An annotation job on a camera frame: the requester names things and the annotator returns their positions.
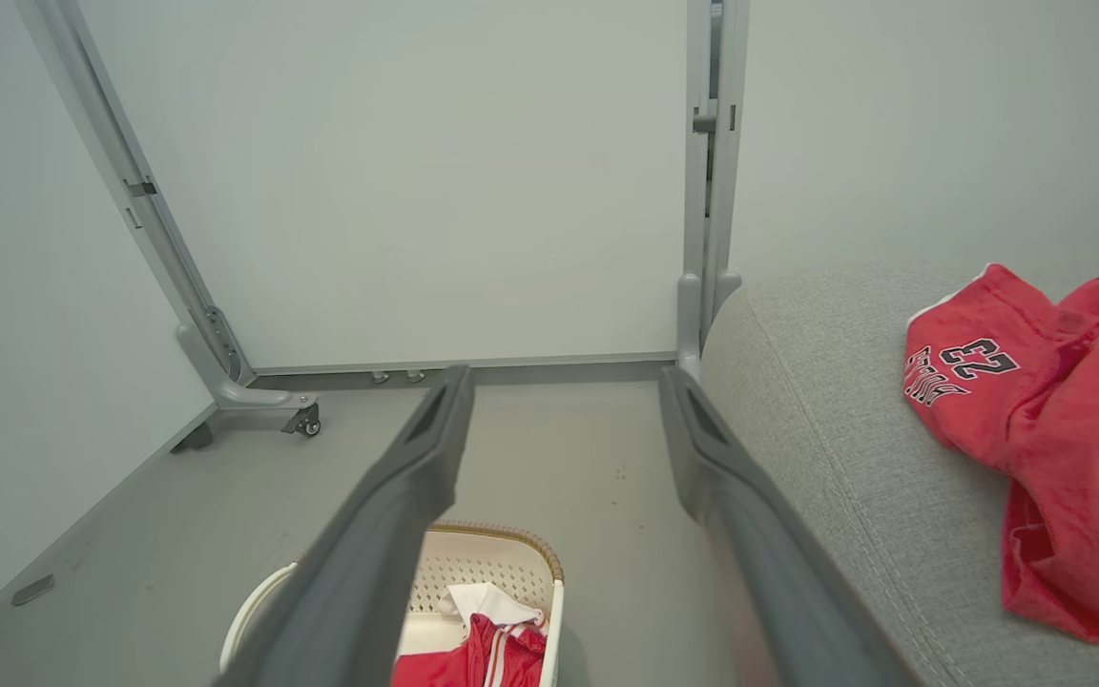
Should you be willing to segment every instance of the red clothing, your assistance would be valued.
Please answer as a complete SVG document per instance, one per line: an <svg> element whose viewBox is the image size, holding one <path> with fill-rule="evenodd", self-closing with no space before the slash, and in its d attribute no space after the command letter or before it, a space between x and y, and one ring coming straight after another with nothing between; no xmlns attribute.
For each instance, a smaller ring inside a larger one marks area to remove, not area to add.
<svg viewBox="0 0 1099 687"><path fill-rule="evenodd" d="M546 639L530 625L498 627L484 614L469 619L466 643L451 652L401 656L393 687L537 687ZM514 631L524 630L517 636Z"/></svg>
<svg viewBox="0 0 1099 687"><path fill-rule="evenodd" d="M907 340L924 424L1012 477L1004 608L1099 642L1099 278L1054 306L990 265Z"/></svg>

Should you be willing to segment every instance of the whiteboard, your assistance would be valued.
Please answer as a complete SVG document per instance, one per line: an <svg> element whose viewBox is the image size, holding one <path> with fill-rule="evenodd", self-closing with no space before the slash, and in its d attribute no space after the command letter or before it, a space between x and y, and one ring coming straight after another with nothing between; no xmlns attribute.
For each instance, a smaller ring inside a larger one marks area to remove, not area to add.
<svg viewBox="0 0 1099 687"><path fill-rule="evenodd" d="M211 403L11 0L0 0L0 590Z"/></svg>
<svg viewBox="0 0 1099 687"><path fill-rule="evenodd" d="M254 368L675 350L686 3L80 8Z"/></svg>
<svg viewBox="0 0 1099 687"><path fill-rule="evenodd" d="M917 259L1099 274L1099 3L748 5L746 281Z"/></svg>

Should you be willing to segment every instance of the gray fabric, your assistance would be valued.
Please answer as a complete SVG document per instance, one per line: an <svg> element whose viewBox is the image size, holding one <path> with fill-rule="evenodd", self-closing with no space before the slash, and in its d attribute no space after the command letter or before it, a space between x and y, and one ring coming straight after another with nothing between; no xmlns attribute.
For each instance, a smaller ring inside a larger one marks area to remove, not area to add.
<svg viewBox="0 0 1099 687"><path fill-rule="evenodd" d="M1094 276L1029 275L1052 299ZM744 287L702 384L923 682L1099 684L1099 645L1002 609L1008 479L943 448L901 394L907 319L969 278L861 266Z"/></svg>

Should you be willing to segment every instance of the floor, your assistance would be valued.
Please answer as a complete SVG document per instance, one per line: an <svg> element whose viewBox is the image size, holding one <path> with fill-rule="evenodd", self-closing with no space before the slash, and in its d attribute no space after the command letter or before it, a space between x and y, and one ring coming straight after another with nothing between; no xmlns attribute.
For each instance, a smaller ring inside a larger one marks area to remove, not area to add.
<svg viewBox="0 0 1099 687"><path fill-rule="evenodd" d="M292 561L424 391L322 395L322 434L217 415L162 456L0 609L0 684L200 686L235 609ZM524 528L562 559L563 687L735 684L702 532L676 503L654 381L480 386L448 518Z"/></svg>

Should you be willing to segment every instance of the basket rim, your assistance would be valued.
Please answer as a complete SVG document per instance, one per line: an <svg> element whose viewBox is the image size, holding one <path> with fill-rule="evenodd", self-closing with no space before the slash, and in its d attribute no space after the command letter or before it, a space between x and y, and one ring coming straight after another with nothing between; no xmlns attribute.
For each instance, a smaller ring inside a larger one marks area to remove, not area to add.
<svg viewBox="0 0 1099 687"><path fill-rule="evenodd" d="M426 528L428 532L445 532L452 534L475 534L479 536L495 536L495 539L510 539L531 546L541 557L545 558L550 566L550 573L555 583L566 583L563 578L562 562L558 554L553 552L550 544L544 539L528 530L520 530L518 527L507 527L506 524L489 524L485 522L463 521L463 519L442 519Z"/></svg>

